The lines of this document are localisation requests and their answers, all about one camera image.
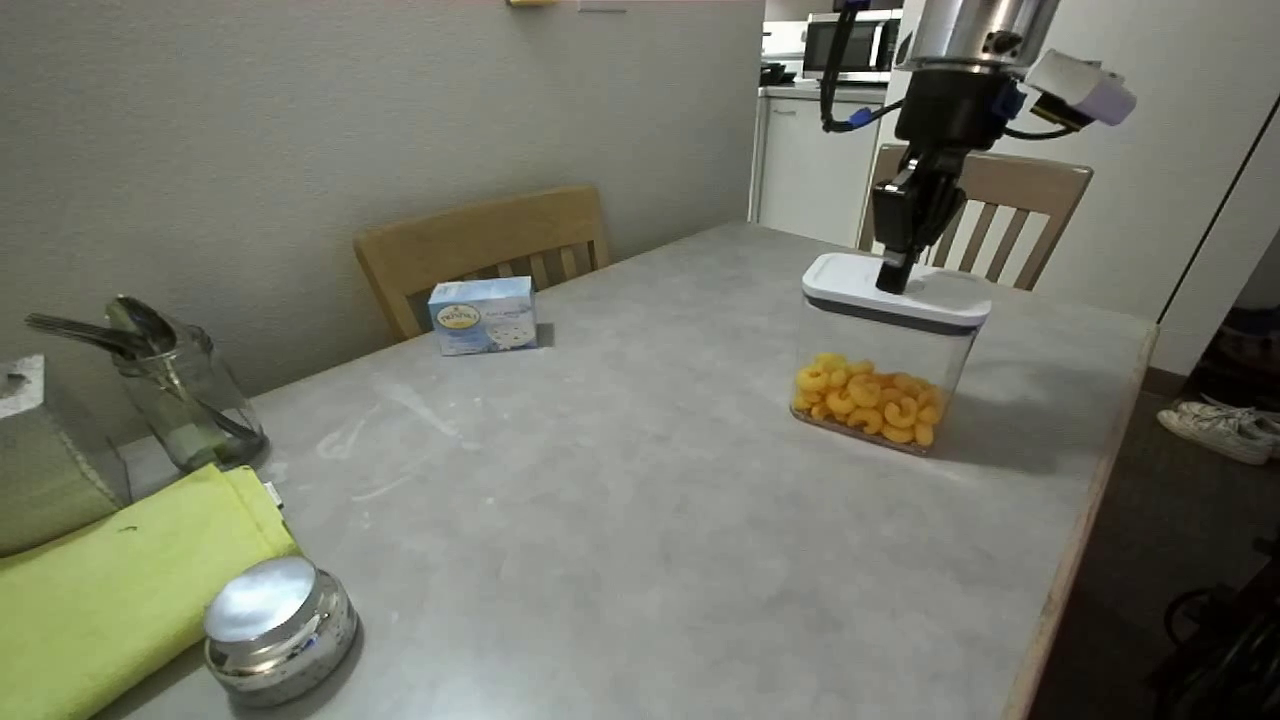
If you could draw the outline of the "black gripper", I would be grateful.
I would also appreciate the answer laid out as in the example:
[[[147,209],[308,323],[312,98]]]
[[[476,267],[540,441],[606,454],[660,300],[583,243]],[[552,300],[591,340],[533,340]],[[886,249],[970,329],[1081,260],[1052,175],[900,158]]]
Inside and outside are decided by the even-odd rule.
[[[911,73],[897,121],[907,152],[897,175],[872,192],[872,238],[884,243],[878,291],[907,285],[918,249],[931,249],[964,209],[964,160],[988,152],[1020,104],[1020,80],[993,64],[918,64]]]

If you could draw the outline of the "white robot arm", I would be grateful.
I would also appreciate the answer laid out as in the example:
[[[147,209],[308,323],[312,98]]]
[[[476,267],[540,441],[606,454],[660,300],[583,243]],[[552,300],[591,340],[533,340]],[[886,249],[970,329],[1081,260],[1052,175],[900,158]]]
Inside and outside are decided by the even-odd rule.
[[[988,152],[1020,112],[1020,78],[1052,15],[1055,0],[922,0],[897,121],[904,160],[872,188],[878,291],[900,291],[918,252],[964,209],[964,158]]]

